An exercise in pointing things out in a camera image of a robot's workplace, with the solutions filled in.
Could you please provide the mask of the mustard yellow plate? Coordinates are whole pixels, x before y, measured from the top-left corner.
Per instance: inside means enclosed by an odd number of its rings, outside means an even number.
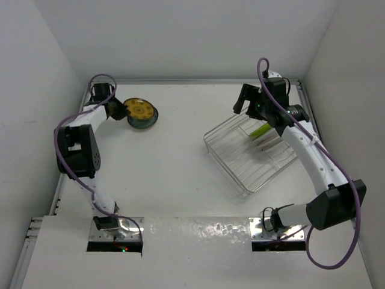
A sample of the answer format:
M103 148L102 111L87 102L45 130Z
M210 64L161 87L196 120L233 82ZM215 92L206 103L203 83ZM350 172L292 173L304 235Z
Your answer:
M154 106L141 98L130 98L123 103L127 110L128 116L137 120L149 120L155 115Z

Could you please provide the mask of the lime green plate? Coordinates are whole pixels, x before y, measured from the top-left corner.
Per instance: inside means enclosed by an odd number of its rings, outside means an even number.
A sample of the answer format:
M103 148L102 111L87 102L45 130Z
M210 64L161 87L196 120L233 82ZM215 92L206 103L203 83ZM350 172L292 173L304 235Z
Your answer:
M267 133L271 129L272 129L272 127L268 123L265 123L262 126L260 126L258 129L256 129L255 131L251 132L249 134L249 137L254 140L254 139L259 138L260 136L264 135L265 133Z

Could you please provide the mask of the grey-blue plate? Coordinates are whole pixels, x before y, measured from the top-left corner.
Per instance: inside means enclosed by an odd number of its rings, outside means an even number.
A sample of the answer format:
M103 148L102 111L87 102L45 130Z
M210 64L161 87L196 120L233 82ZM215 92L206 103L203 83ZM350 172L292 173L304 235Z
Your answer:
M153 115L149 119L142 120L136 117L132 117L131 115L128 115L127 121L128 121L128 124L135 129L139 129L139 130L149 129L157 122L158 116L159 116L158 110L155 110Z

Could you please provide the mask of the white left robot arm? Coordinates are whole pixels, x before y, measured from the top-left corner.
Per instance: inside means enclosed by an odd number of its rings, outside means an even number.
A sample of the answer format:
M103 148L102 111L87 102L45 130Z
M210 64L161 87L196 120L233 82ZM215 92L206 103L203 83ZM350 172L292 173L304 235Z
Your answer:
M88 89L90 99L83 110L67 117L54 130L57 166L80 186L91 206L96 228L112 234L120 229L119 208L97 177L101 156L95 132L109 118L122 120L128 110L115 97L116 87L112 84L97 83Z

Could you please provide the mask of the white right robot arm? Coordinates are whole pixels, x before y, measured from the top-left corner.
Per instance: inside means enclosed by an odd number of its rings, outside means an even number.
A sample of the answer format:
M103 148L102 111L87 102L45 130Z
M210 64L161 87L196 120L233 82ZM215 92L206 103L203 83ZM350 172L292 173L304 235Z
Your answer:
M293 149L312 180L316 198L307 204L286 205L271 212L275 232L294 225L313 226L317 230L358 217L357 204L366 194L365 183L348 181L342 169L326 155L309 116L301 105L290 105L283 78L267 78L262 87L244 84L233 111L239 114L249 101L246 114L266 121Z

